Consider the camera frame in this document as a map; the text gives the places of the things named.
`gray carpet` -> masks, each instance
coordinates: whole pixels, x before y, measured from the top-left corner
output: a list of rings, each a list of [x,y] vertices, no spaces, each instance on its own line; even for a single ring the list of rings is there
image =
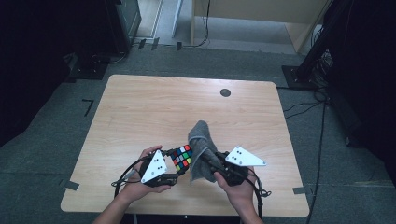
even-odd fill
[[[97,214],[60,208],[62,179],[70,178],[108,77],[112,74],[273,81],[286,87],[281,65],[299,65],[288,54],[159,46],[133,48],[111,64],[103,80],[63,83],[30,127],[0,148],[0,223],[90,223]],[[315,102],[312,91],[278,90],[284,109]],[[85,117],[89,102],[93,106]],[[308,108],[296,106],[289,116]],[[304,185],[314,189],[323,105],[287,119]],[[307,194],[312,202],[313,195]],[[394,223],[396,190],[382,161],[365,148],[345,146],[342,124],[325,108],[320,182],[311,223]],[[305,223],[306,218],[265,217],[265,223]]]

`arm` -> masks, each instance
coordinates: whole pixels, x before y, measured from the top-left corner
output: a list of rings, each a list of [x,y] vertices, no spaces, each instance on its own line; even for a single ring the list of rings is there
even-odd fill
[[[263,223],[256,213],[253,204],[253,187],[247,181],[241,185],[230,187],[224,177],[218,173],[214,173],[218,185],[227,193],[228,200],[239,214],[245,224]],[[255,183],[256,178],[252,175],[248,177],[251,182]]]
[[[158,149],[161,149],[162,146],[151,147],[143,150],[140,158],[147,156],[149,153],[152,153]],[[135,169],[139,170],[142,162],[139,162]],[[139,174],[136,172],[133,176],[131,176],[128,181],[135,182],[140,180]],[[129,205],[137,201],[147,194],[151,192],[161,193],[167,189],[170,189],[170,186],[159,186],[156,188],[151,188],[146,186],[140,182],[138,183],[128,183],[122,189],[122,191],[117,195],[117,197],[107,206],[105,211],[103,211],[99,217],[93,222],[94,224],[100,223],[120,223],[125,211],[128,209]]]

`rubik's cube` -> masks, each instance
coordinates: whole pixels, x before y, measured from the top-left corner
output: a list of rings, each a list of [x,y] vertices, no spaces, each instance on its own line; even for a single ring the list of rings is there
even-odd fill
[[[176,169],[179,171],[185,167],[185,169],[187,169],[191,163],[191,155],[192,150],[189,145],[186,145],[176,149],[170,156],[176,166]]]

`black stand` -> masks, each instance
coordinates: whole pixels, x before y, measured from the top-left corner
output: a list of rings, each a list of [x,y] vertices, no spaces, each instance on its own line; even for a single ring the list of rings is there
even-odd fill
[[[67,81],[75,82],[76,79],[102,80],[106,70],[106,63],[84,63],[78,59]]]
[[[330,16],[329,22],[324,27],[323,32],[319,35],[317,41],[311,50],[309,50],[304,61],[300,66],[285,66],[282,65],[283,75],[291,89],[317,89],[318,87],[311,82],[312,70],[316,61],[326,50],[326,42],[329,33],[335,28],[335,24],[340,19],[344,10],[351,4],[352,0],[341,1],[334,10],[333,15]]]

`wooden table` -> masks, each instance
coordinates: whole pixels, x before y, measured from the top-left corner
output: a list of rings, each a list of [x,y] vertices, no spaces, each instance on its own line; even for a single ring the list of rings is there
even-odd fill
[[[231,91],[223,97],[220,90]],[[219,151],[241,146],[267,162],[256,167],[263,187],[263,214],[305,217],[308,205],[282,108],[272,82],[184,77],[110,77],[78,158],[61,207],[69,212],[102,212],[113,199],[111,182],[136,161],[142,149],[187,144],[189,131],[205,120]],[[176,171],[166,158],[168,173]],[[172,189],[152,193],[127,210],[134,214],[236,216],[224,191],[190,173]]]

